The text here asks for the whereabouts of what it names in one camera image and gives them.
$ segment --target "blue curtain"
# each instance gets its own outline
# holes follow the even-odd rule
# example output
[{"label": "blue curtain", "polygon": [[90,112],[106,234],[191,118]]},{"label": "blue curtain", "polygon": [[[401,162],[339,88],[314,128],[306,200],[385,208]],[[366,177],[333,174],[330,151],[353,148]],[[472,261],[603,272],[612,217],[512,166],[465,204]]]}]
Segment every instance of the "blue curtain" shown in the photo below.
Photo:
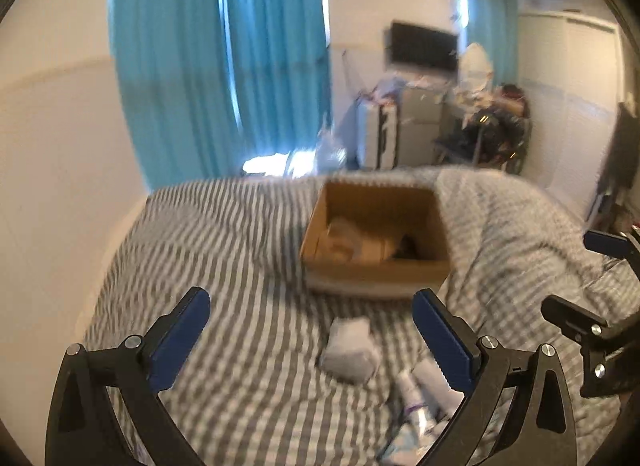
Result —
[{"label": "blue curtain", "polygon": [[330,108],[322,0],[223,1],[252,157],[314,146]]},{"label": "blue curtain", "polygon": [[518,81],[518,0],[468,0],[467,44],[479,43],[494,64],[494,83]]},{"label": "blue curtain", "polygon": [[218,0],[110,0],[122,106],[151,189],[237,174]]}]

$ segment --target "striped bedsheet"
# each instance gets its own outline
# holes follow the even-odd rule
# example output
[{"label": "striped bedsheet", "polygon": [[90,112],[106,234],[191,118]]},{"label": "striped bedsheet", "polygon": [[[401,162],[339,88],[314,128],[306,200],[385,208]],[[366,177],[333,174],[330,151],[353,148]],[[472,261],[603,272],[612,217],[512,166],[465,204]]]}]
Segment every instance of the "striped bedsheet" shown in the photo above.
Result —
[{"label": "striped bedsheet", "polygon": [[[345,179],[434,189],[454,265],[439,295],[454,315],[508,347],[556,346],[567,376],[584,464],[606,436],[618,400],[582,399],[578,347],[543,321],[558,294],[615,321],[640,307],[625,262],[590,253],[580,226],[525,181],[444,168]],[[161,189],[114,257],[85,338],[90,350],[144,333],[192,286],[212,311],[162,402],[207,465],[373,465],[398,429],[395,375],[427,351],[402,303],[309,293],[298,260],[321,178],[231,179]],[[367,316],[383,363],[366,386],[338,382],[316,361],[335,317]],[[506,416],[508,395],[476,458]],[[120,398],[132,448],[145,452]]]}]

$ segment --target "plaid blanket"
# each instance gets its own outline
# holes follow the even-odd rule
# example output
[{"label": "plaid blanket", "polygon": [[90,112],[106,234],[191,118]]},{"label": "plaid blanket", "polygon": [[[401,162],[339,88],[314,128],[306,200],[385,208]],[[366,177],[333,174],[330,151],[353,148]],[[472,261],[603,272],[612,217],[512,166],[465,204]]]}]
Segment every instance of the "plaid blanket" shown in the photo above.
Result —
[{"label": "plaid blanket", "polygon": [[[557,294],[610,321],[640,307],[625,262],[590,253],[580,226],[525,181],[457,168],[346,175],[434,189],[454,272],[439,296],[454,315],[506,347],[552,343],[564,367],[584,464],[617,417],[617,398],[582,399],[576,344],[540,315]],[[309,293],[298,260],[321,178],[231,179],[162,189],[116,253],[86,334],[88,349],[144,333],[192,285],[212,311],[162,402],[209,465],[372,465],[398,430],[395,375],[425,344],[408,305]],[[335,317],[367,316],[383,363],[366,386],[322,373],[316,361]],[[506,416],[505,394],[475,458]],[[127,439],[144,450],[118,396]]]}]

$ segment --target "brown box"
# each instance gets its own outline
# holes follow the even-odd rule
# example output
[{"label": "brown box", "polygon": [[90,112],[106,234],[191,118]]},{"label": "brown box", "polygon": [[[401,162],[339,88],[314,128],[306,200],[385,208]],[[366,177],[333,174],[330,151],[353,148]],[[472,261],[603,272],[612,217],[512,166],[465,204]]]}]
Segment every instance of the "brown box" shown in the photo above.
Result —
[{"label": "brown box", "polygon": [[[339,261],[321,250],[337,218],[363,234],[360,258]],[[420,259],[389,258],[403,235]],[[435,194],[423,188],[329,181],[322,188],[300,249],[306,284],[320,292],[369,299],[411,299],[437,292],[450,271],[449,249]]]}]

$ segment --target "black flat-screen tv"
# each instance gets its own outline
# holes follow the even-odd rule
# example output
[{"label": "black flat-screen tv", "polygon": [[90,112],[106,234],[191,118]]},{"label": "black flat-screen tv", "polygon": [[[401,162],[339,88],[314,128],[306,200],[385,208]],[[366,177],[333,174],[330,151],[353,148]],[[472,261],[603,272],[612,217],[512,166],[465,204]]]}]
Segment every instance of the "black flat-screen tv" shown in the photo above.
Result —
[{"label": "black flat-screen tv", "polygon": [[455,72],[458,37],[410,23],[391,23],[391,62]]}]

